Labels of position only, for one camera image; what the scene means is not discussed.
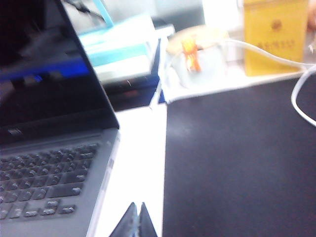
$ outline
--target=desk surface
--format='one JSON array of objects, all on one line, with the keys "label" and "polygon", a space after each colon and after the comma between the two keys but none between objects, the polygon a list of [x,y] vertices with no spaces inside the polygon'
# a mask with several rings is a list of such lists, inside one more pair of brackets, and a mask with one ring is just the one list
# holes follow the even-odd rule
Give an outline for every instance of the desk surface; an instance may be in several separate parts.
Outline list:
[{"label": "desk surface", "polygon": [[117,113],[120,143],[95,237],[107,237],[131,202],[146,203],[157,235],[162,232],[166,105]]}]

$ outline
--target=gray laptop body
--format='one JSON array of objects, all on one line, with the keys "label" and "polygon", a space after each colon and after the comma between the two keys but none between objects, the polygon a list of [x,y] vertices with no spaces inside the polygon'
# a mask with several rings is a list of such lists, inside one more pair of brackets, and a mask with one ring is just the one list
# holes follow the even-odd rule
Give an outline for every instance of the gray laptop body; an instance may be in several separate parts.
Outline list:
[{"label": "gray laptop body", "polygon": [[113,109],[60,0],[4,0],[0,16],[0,236],[93,236]]}]

